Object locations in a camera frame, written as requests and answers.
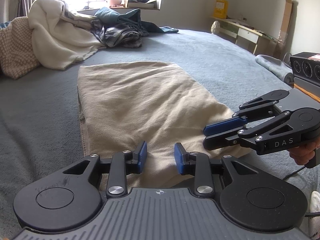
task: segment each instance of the red and white sticker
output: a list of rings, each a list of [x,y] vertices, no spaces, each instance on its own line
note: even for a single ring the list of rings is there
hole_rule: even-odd
[[[308,59],[320,61],[320,54],[314,55],[314,56],[312,56],[312,57],[310,57]]]

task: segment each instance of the camera lens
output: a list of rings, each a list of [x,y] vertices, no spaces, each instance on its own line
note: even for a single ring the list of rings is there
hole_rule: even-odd
[[[312,77],[312,68],[311,68],[309,62],[306,62],[306,61],[305,61],[305,62],[303,63],[303,72],[305,73],[305,75],[306,75],[307,77]]]
[[[320,66],[319,65],[315,67],[315,74],[316,74],[317,79],[320,80]]]
[[[295,69],[298,73],[300,73],[301,67],[300,67],[300,64],[299,64],[298,61],[295,61],[295,62],[293,63],[293,67],[294,67],[294,69]]]

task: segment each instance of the crosshair logo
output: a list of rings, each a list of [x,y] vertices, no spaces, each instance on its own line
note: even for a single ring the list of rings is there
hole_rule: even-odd
[[[163,194],[163,193],[165,193],[163,190],[161,190],[161,189],[158,189],[157,191],[155,191],[157,194],[159,194],[159,195],[161,195],[161,194]]]

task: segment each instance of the black cable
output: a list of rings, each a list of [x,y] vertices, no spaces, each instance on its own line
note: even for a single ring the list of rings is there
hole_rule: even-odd
[[[297,171],[285,176],[282,180],[287,180],[289,179],[290,177],[292,177],[293,175],[297,174],[298,172],[302,171],[303,169],[305,168],[305,166],[303,166],[302,168],[298,169]]]
[[[298,172],[302,171],[304,168],[306,168],[305,166],[303,166],[302,168],[298,169],[297,171],[285,176],[282,180],[287,180],[290,177],[292,177],[293,175],[297,174]],[[305,215],[306,218],[314,218],[314,217],[320,217],[320,212],[313,212],[313,213],[306,213]]]

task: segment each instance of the plaid shirt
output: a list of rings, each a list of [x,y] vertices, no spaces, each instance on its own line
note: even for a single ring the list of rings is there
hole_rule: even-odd
[[[142,45],[141,37],[143,33],[125,23],[117,24],[106,30],[103,26],[99,28],[98,25],[95,25],[95,31],[91,30],[91,32],[93,32],[99,41],[110,48],[121,45],[126,48],[135,49]]]

